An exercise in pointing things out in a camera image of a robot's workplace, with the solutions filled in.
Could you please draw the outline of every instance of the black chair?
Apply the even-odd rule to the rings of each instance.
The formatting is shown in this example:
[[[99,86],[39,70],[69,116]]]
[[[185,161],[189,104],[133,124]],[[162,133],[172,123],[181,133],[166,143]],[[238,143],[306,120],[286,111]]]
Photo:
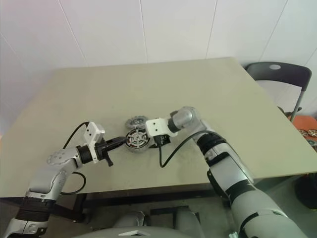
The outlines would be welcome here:
[[[246,71],[255,81],[278,81],[302,88],[290,119],[293,121],[312,76],[311,70],[309,68],[290,63],[259,62],[249,64],[246,67]]]

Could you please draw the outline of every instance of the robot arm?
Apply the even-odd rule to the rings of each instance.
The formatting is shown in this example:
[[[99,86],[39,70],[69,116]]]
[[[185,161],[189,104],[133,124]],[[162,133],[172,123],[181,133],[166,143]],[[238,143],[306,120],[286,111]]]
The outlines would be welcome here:
[[[232,214],[242,238],[307,238],[264,192],[253,186],[253,179],[237,153],[224,138],[201,120],[195,108],[183,107],[169,119],[146,122],[149,137],[176,136],[181,129],[193,137],[209,166],[208,178],[216,193],[229,199]]]
[[[104,133],[101,125],[89,122],[84,133],[86,143],[83,146],[62,149],[47,158],[47,163],[37,170],[30,182],[20,209],[16,217],[11,219],[4,238],[43,235],[67,178],[90,161],[97,163],[106,159],[109,166],[113,164],[107,152],[124,144],[126,137],[105,141]]]

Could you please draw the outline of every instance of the circular component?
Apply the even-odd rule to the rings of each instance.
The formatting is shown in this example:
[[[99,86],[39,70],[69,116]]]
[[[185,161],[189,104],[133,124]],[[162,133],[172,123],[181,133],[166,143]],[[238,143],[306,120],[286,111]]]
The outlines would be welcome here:
[[[305,131],[305,130],[298,130],[298,131],[302,134],[303,137],[307,137],[308,136],[307,131]]]
[[[310,135],[311,137],[317,137],[317,130],[315,129],[308,130],[308,135]]]
[[[132,152],[143,152],[149,146],[150,138],[145,129],[135,128],[126,135],[125,145]]]
[[[311,146],[317,146],[317,142],[314,140],[307,140]]]
[[[148,120],[147,117],[145,116],[136,116],[133,117],[125,123],[125,126],[128,129],[134,129],[134,128],[144,128],[145,127],[145,122]]]

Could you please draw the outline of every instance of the beige table top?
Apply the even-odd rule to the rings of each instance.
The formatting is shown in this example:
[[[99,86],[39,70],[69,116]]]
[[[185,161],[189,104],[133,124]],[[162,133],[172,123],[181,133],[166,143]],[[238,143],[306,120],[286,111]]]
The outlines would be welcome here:
[[[102,124],[110,139],[127,133],[132,116],[167,117],[185,105],[227,139],[254,178],[317,171],[317,153],[233,58],[71,68],[55,74],[2,138],[0,196],[23,196],[35,170],[83,121]],[[70,145],[81,142],[80,134]],[[187,136],[173,138],[163,157]],[[109,154],[114,166],[101,161],[80,170],[87,177],[82,192],[208,182],[192,141],[164,169],[156,149],[135,154],[120,147]],[[81,182],[71,176],[64,191]]]

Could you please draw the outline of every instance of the wall tile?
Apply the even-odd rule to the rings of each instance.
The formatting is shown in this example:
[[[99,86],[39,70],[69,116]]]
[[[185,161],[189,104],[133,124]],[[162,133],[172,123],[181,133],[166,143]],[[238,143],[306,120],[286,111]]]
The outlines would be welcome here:
[[[62,0],[90,66],[146,63],[138,0]]]
[[[317,119],[317,97],[309,103],[303,112],[300,113],[304,115],[311,115]]]
[[[317,1],[289,0],[261,61],[304,65],[317,47]]]
[[[30,72],[86,65],[57,0],[3,0],[0,27]]]
[[[0,35],[0,135],[13,124],[32,96],[29,74]]]
[[[236,57],[258,61],[286,0],[218,0],[208,58]]]
[[[215,0],[141,0],[149,62],[206,57]]]
[[[17,112],[11,110],[7,104],[0,102],[0,139],[9,130],[17,116]]]
[[[0,35],[0,101],[17,114],[34,94],[28,71]]]

